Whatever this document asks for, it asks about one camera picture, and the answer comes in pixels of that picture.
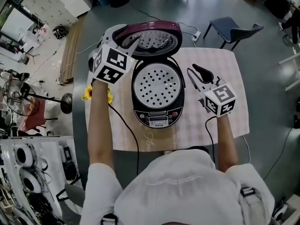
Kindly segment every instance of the floor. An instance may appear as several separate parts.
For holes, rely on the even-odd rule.
[[[65,93],[73,92],[72,84],[60,86],[55,81],[60,75],[60,64],[66,40],[58,41],[50,30],[47,31],[45,38],[46,40],[38,49],[30,52],[33,55],[40,55],[34,57],[34,60],[29,56],[30,60],[28,64],[25,65],[20,63],[17,72],[30,73],[29,83],[31,85],[42,87],[43,90],[48,92],[49,98],[55,97],[61,99]],[[53,135],[73,135],[72,114],[63,114],[60,110],[60,104],[47,102],[45,118],[56,117],[58,117],[58,120],[49,120],[46,122],[45,131],[39,127],[42,133],[44,134],[47,131],[52,131]]]
[[[285,143],[286,136],[293,126],[295,103],[299,88],[285,92],[285,87],[295,79],[292,63],[278,65],[278,62],[293,55],[290,47],[282,41],[284,35],[278,28],[279,20],[274,17],[261,1],[245,0],[131,0],[120,8],[94,7],[86,17],[82,30],[79,50],[83,51],[97,42],[104,31],[120,23],[141,23],[150,21],[147,15],[133,7],[160,19],[185,22],[199,28],[202,32],[196,45],[198,47],[219,48],[222,38],[211,29],[203,40],[209,20],[231,16],[242,28],[251,28],[254,23],[265,27],[264,30],[250,39],[241,41],[234,53],[243,78],[249,112],[250,134],[245,135],[251,152],[251,163],[264,178],[278,158]],[[195,33],[190,27],[182,26],[184,32]],[[33,78],[46,81],[46,90],[50,97],[61,97],[72,91],[72,86],[61,87],[55,83],[59,76],[60,62],[63,53],[63,41],[57,53],[52,56],[34,74]],[[42,55],[26,66],[33,74],[38,66],[46,60],[59,46],[59,41],[51,39],[42,46]],[[183,34],[182,47],[192,47],[191,36]],[[73,90],[73,122],[77,161],[83,175],[83,183],[88,171],[87,131],[85,127],[84,102],[81,100],[87,79],[87,57],[89,52],[79,54],[75,71]],[[70,124],[72,116],[61,114],[60,126],[56,132],[66,135],[73,133]],[[298,130],[292,130],[286,143],[284,153],[267,177],[266,184],[275,199],[282,195],[289,197],[299,189],[300,178],[300,146]],[[240,164],[248,160],[248,152],[242,138],[235,139]],[[150,161],[162,153],[142,153],[140,168],[145,168]],[[115,151],[116,174],[123,187],[135,177],[136,153]]]

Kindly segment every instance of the wooden board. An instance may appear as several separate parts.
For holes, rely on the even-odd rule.
[[[78,52],[78,43],[85,17],[86,15],[81,16],[70,28],[60,66],[60,79],[62,83],[68,84],[74,80],[76,53]]]

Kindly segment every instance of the power strip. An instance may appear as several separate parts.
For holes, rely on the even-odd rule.
[[[198,38],[200,37],[200,35],[201,35],[201,32],[200,32],[200,31],[197,31],[197,32],[193,35],[192,40],[193,40],[194,42],[196,42],[196,41],[198,40]]]

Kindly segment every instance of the gray floor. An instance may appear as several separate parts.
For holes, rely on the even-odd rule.
[[[293,70],[289,66],[278,66],[278,62],[291,56],[292,49],[283,41],[283,32],[278,29],[275,18],[261,1],[245,0],[131,0],[133,6],[160,19],[185,22],[202,32],[196,43],[198,47],[219,48],[222,38],[211,29],[203,40],[209,20],[231,16],[242,28],[251,28],[253,23],[265,29],[252,38],[243,40],[234,53],[243,78],[249,108],[250,134],[246,139],[250,146],[251,163],[264,177],[284,145],[285,137],[293,125],[295,101],[299,89],[286,93],[285,86],[292,82]],[[97,42],[104,31],[120,23],[140,23],[151,20],[134,10],[129,4],[120,8],[95,7],[87,15],[82,31],[79,51]],[[185,32],[195,30],[182,26]],[[192,47],[191,36],[183,34],[183,47]],[[88,53],[80,54],[75,72],[74,89],[74,136],[77,159],[86,178],[88,157],[84,103],[80,99],[88,74]],[[299,132],[293,130],[287,140],[282,158],[272,170],[266,183],[276,199],[289,197],[297,190],[300,177]],[[236,139],[240,163],[248,160],[247,148],[242,138]],[[141,168],[161,153],[142,154]],[[116,172],[125,187],[135,176],[136,154],[115,152]]]

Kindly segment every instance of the pink checkered tablecloth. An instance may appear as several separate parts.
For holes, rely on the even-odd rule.
[[[205,122],[214,114],[207,113],[198,102],[200,99],[199,92],[194,88],[187,75],[187,68],[192,68],[193,63],[221,76],[225,82],[232,85],[237,94],[234,110],[229,114],[233,137],[249,133],[247,100],[234,53],[225,49],[181,48],[173,57],[177,60],[185,79],[185,103],[179,120],[168,128],[149,128],[141,124],[135,117],[131,99],[131,77],[134,65],[128,75],[123,76],[116,85],[111,87],[114,95],[112,106],[123,116],[135,133],[140,151],[177,150],[192,146],[211,145],[210,137],[205,129]],[[91,80],[92,74],[89,73],[87,85],[90,84]],[[88,126],[90,101],[85,101],[85,114]],[[133,136],[112,109],[110,109],[110,119],[113,148],[115,150],[137,151]],[[217,143],[216,119],[208,122],[208,129],[214,143]]]

